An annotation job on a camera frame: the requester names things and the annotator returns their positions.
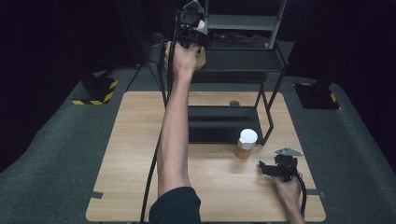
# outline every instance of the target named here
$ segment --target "hand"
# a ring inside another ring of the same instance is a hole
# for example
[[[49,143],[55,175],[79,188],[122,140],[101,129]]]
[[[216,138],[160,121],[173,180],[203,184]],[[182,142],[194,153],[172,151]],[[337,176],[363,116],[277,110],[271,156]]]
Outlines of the hand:
[[[166,69],[168,68],[170,47],[171,42],[169,41],[166,45],[164,59]],[[179,78],[180,74],[187,74],[183,76],[187,76],[187,78],[191,80],[193,71],[195,71],[197,64],[196,54],[200,48],[200,46],[192,46],[189,49],[184,49],[178,42],[176,43],[173,61],[173,72],[175,79]]]
[[[279,177],[272,176],[277,188],[277,194],[279,195],[280,201],[285,206],[298,206],[299,198],[301,194],[301,185],[297,177],[293,176],[291,181],[282,182]]]

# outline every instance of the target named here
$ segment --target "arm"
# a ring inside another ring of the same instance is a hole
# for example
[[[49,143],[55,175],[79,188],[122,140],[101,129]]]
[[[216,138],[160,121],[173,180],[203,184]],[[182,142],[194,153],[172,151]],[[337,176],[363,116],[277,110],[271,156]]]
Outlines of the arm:
[[[288,221],[291,224],[305,223],[303,216],[300,213],[299,198],[301,193],[301,186],[298,179],[293,176],[291,181],[282,182],[279,177],[272,176],[279,199],[285,208]]]
[[[168,64],[170,42],[165,52]],[[196,66],[196,53],[200,47],[175,46],[172,94],[163,118],[163,129],[157,156],[158,196],[179,187],[190,186],[187,170],[189,147],[188,102],[192,75]]]

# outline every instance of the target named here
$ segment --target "person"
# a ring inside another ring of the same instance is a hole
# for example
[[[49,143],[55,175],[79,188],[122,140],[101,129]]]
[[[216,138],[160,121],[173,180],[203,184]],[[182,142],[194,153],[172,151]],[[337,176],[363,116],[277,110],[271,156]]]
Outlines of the person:
[[[189,124],[188,103],[196,55],[201,47],[184,49],[175,45],[174,82],[163,118],[157,155],[158,199],[149,211],[149,223],[201,223],[201,200],[192,188],[188,174]],[[170,42],[165,51],[168,65]],[[300,184],[297,178],[283,183],[273,177],[279,198],[290,223],[304,223],[299,211]]]

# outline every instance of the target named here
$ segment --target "white lid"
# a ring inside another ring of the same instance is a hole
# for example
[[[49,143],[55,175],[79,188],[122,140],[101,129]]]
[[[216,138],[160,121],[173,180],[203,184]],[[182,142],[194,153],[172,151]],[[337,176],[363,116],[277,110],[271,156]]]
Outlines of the white lid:
[[[241,132],[239,141],[242,143],[243,149],[250,150],[254,148],[254,145],[256,145],[257,138],[256,132],[251,129],[244,129]]]

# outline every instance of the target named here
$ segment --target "table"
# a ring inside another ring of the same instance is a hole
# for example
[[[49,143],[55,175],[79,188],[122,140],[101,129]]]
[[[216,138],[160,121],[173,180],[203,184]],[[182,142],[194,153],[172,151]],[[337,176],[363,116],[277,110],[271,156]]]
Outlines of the table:
[[[257,92],[190,93],[190,105],[254,105]],[[284,221],[286,214],[277,198],[270,176],[262,175],[259,160],[274,164],[275,150],[291,147],[303,151],[294,130],[283,96],[279,93],[271,108],[275,128],[265,146],[256,145],[247,160],[234,155],[235,144],[190,144],[189,174],[192,186],[201,198],[201,219],[207,221]],[[122,98],[120,110],[108,141],[106,154],[93,191],[103,193],[91,198],[86,218],[89,221],[137,221],[158,135],[163,121],[163,98],[156,91],[130,91]],[[264,105],[258,106],[262,129],[269,124]],[[307,189],[316,189],[304,157],[298,158]],[[148,207],[157,199],[157,175],[154,171]],[[326,217],[318,195],[308,195],[305,220],[322,221]]]

